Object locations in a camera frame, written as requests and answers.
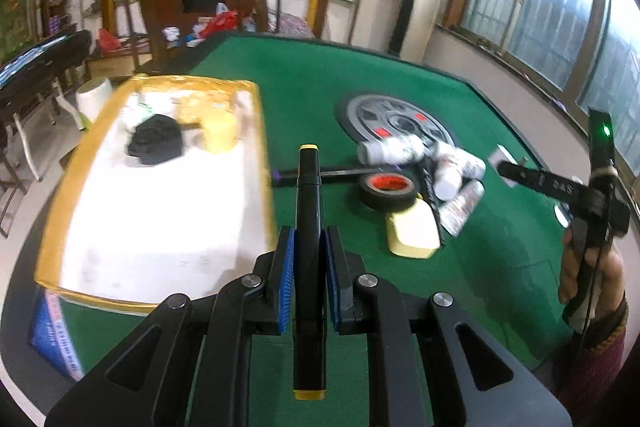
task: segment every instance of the maroon sleeve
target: maroon sleeve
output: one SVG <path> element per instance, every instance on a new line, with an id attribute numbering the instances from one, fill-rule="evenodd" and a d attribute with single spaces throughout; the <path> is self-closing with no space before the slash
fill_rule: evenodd
<path id="1" fill-rule="evenodd" d="M 628 309 L 618 326 L 602 343 L 592 349 L 583 350 L 571 369 L 564 372 L 559 380 L 558 400 L 568 410 L 574 422 L 583 418 L 590 406 L 597 403 L 612 384 L 622 363 L 622 352 L 625 347 L 625 330 Z M 575 347 L 579 337 L 572 340 Z"/>

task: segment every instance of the black table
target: black table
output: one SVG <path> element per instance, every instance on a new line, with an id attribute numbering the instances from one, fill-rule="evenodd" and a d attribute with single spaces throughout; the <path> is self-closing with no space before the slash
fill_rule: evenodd
<path id="1" fill-rule="evenodd" d="M 63 76 L 66 70 L 82 64 L 89 55 L 91 42 L 92 36 L 87 30 L 54 35 L 24 51 L 0 71 L 0 120 L 4 122 L 7 131 L 8 156 L 12 156 L 14 135 L 10 120 L 13 119 L 22 140 L 27 163 L 38 181 L 40 175 L 31 157 L 29 141 L 20 121 L 20 110 L 36 97 L 40 103 L 44 102 L 40 92 L 52 86 L 60 107 L 69 112 L 78 128 L 82 129 L 80 115 L 66 101 L 59 77 Z"/>

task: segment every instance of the white table leg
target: white table leg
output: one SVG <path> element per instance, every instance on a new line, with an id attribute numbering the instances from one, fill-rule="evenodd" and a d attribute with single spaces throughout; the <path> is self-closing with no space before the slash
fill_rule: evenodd
<path id="1" fill-rule="evenodd" d="M 47 114 L 49 115 L 49 120 L 51 121 L 51 124 L 55 125 L 56 115 L 53 114 L 53 108 L 50 106 L 50 104 L 47 103 L 47 101 L 44 99 L 44 96 L 42 96 L 41 93 L 38 93 L 36 96 L 38 97 L 38 102 L 40 102 L 40 105 L 43 105 L 47 110 Z"/>
<path id="2" fill-rule="evenodd" d="M 27 165 L 31 169 L 33 173 L 33 177 L 36 178 L 37 181 L 41 182 L 42 177 L 38 174 L 38 170 L 36 169 L 36 164 L 33 161 L 33 157 L 31 157 L 31 148 L 29 147 L 29 140 L 27 139 L 27 133 L 25 133 L 22 128 L 22 124 L 20 123 L 20 118 L 18 117 L 18 113 L 14 112 L 14 122 L 15 128 L 18 130 L 18 134 L 20 135 L 20 139 L 22 140 L 22 147 L 24 148 L 24 156 L 27 158 Z"/>
<path id="3" fill-rule="evenodd" d="M 56 100 L 58 100 L 58 104 L 60 105 L 60 107 L 67 111 L 74 118 L 76 126 L 79 130 L 84 129 L 84 124 L 82 123 L 82 119 L 80 118 L 80 113 L 78 113 L 78 110 L 65 98 L 65 95 L 62 93 L 62 88 L 60 87 L 60 82 L 56 79 L 51 85 L 53 86 L 53 89 L 56 90 Z"/>
<path id="4" fill-rule="evenodd" d="M 4 129 L 6 130 L 6 153 L 4 155 L 15 168 L 20 165 L 20 161 L 14 154 L 14 128 L 7 122 L 4 124 Z"/>

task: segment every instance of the roll of black tape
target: roll of black tape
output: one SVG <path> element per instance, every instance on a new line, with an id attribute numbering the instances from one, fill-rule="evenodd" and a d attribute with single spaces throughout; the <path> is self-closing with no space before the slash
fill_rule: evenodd
<path id="1" fill-rule="evenodd" d="M 373 210 L 401 212 L 412 206 L 418 196 L 413 178 L 396 172 L 366 174 L 358 182 L 360 201 Z"/>

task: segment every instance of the sleeve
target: sleeve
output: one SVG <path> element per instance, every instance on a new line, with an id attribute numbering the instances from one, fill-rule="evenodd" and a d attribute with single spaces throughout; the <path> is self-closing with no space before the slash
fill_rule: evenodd
<path id="1" fill-rule="evenodd" d="M 583 342 L 583 350 L 575 355 L 580 335 L 570 343 L 569 364 L 557 375 L 556 396 L 568 410 L 574 422 L 583 418 L 615 380 L 622 363 L 625 347 L 628 306 L 623 299 L 610 317 L 593 324 Z"/>

